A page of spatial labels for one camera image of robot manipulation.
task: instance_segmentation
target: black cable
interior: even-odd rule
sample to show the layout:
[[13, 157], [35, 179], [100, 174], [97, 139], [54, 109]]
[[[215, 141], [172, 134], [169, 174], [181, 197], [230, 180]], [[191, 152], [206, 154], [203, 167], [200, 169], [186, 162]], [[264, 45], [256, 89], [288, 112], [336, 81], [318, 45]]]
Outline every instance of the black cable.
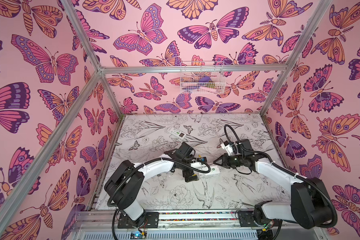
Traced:
[[283, 220], [280, 219], [280, 220], [279, 220], [279, 226], [277, 227], [276, 234], [273, 236], [273, 239], [272, 239], [272, 240], [275, 240], [275, 239], [277, 238], [277, 236], [279, 235], [282, 224], [283, 224]]

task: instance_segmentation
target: butterfly wallpaper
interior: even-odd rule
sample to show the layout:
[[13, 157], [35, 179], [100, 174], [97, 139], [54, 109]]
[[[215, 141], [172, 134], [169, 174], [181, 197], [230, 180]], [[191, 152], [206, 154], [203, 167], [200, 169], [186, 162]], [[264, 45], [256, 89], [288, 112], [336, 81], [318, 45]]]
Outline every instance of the butterfly wallpaper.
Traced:
[[266, 116], [284, 164], [325, 183], [339, 217], [336, 227], [327, 229], [331, 238], [358, 239], [360, 1], [332, 3]]

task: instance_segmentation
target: white wire basket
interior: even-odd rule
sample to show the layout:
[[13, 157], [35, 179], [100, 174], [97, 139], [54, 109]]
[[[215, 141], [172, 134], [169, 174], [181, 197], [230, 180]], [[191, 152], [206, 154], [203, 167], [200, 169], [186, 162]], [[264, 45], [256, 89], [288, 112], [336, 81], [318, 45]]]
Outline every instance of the white wire basket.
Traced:
[[219, 94], [224, 92], [223, 62], [184, 61], [180, 66], [180, 93]]

